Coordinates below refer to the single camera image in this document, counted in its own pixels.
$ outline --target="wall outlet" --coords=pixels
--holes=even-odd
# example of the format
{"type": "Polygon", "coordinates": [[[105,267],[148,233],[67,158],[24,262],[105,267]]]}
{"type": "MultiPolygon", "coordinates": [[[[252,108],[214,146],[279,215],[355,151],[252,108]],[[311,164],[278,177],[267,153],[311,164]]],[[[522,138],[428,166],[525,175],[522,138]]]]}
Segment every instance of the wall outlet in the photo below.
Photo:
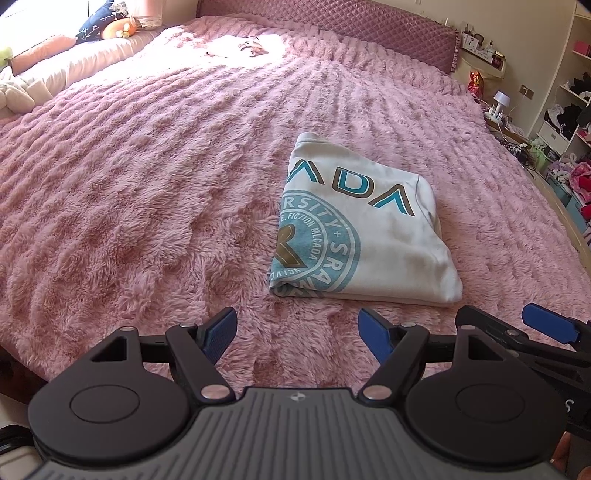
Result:
{"type": "Polygon", "coordinates": [[[519,93],[528,99],[532,99],[534,96],[534,91],[527,88],[525,85],[522,85],[519,89],[519,93]]]}

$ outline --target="white plush toy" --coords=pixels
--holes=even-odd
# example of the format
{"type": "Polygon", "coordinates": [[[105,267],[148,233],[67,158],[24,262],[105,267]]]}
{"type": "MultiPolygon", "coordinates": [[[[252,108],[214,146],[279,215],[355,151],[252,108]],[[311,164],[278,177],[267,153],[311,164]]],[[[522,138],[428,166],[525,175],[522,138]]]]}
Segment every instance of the white plush toy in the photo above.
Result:
{"type": "Polygon", "coordinates": [[[29,113],[36,105],[43,105],[52,98],[53,95],[42,81],[27,82],[20,77],[15,77],[11,66],[4,67],[0,71],[0,113],[4,107],[8,107],[12,113],[16,114],[29,113]]]}

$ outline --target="black circular pad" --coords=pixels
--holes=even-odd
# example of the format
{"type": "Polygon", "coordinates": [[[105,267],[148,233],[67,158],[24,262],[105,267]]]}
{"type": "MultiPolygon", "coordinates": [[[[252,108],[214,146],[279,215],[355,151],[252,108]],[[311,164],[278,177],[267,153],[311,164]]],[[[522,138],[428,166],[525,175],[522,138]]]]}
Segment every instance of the black circular pad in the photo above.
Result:
{"type": "Polygon", "coordinates": [[[465,465],[513,469],[548,460],[566,426],[564,404],[516,362],[454,363],[421,380],[405,402],[408,424],[434,451],[465,465]]]}
{"type": "Polygon", "coordinates": [[[178,436],[190,414],[178,385],[144,370],[139,355],[123,361],[94,361],[88,355],[29,405],[31,431],[44,456],[98,468],[121,465],[178,436]]]}
{"type": "Polygon", "coordinates": [[[78,392],[70,408],[74,415],[92,423],[113,423],[123,420],[138,409],[138,394],[127,387],[99,385],[78,392]]]}
{"type": "Polygon", "coordinates": [[[523,413],[525,401],[518,392],[503,385],[480,384],[464,388],[456,397],[460,411],[488,423],[503,423],[523,413]]]}

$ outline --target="screw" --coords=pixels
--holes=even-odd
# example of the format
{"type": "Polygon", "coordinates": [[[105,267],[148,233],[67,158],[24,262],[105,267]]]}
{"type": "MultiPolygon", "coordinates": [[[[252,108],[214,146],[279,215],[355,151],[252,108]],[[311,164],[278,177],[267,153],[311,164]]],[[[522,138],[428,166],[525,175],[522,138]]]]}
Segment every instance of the screw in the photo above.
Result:
{"type": "Polygon", "coordinates": [[[230,394],[226,385],[207,385],[201,389],[201,395],[208,400],[223,400],[230,394]]]}
{"type": "Polygon", "coordinates": [[[363,389],[363,396],[369,400],[386,400],[392,395],[392,390],[384,385],[370,385],[363,389]]]}

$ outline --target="pink storage box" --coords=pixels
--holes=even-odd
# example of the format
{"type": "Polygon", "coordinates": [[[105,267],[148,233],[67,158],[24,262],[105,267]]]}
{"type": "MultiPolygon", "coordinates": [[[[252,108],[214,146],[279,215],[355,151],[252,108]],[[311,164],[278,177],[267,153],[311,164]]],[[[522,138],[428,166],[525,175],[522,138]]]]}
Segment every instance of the pink storage box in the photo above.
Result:
{"type": "Polygon", "coordinates": [[[591,54],[591,45],[585,43],[584,41],[575,42],[574,51],[589,57],[591,54]]]}

